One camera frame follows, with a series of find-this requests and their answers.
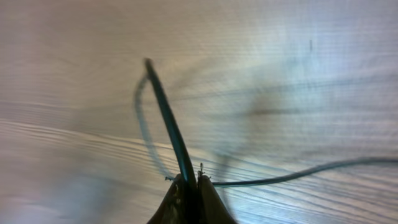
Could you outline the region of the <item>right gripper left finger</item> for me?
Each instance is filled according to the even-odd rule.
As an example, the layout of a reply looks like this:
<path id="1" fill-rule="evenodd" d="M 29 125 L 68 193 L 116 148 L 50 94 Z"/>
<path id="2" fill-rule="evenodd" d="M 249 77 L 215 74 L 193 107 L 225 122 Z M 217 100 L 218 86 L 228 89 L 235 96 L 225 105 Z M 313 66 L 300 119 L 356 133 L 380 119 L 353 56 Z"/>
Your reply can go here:
<path id="1" fill-rule="evenodd" d="M 187 188 L 177 174 L 158 209 L 147 224 L 187 224 Z"/>

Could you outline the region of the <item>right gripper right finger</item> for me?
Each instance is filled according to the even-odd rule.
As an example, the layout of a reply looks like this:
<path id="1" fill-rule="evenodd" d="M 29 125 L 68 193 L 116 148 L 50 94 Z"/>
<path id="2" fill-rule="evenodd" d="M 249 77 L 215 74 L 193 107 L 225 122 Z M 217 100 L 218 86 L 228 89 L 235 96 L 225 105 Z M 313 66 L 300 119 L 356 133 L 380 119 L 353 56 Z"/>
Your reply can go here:
<path id="1" fill-rule="evenodd" d="M 198 178 L 198 192 L 201 200 L 205 223 L 207 224 L 237 224 L 227 211 L 220 196 L 215 190 L 210 178 L 202 175 Z"/>

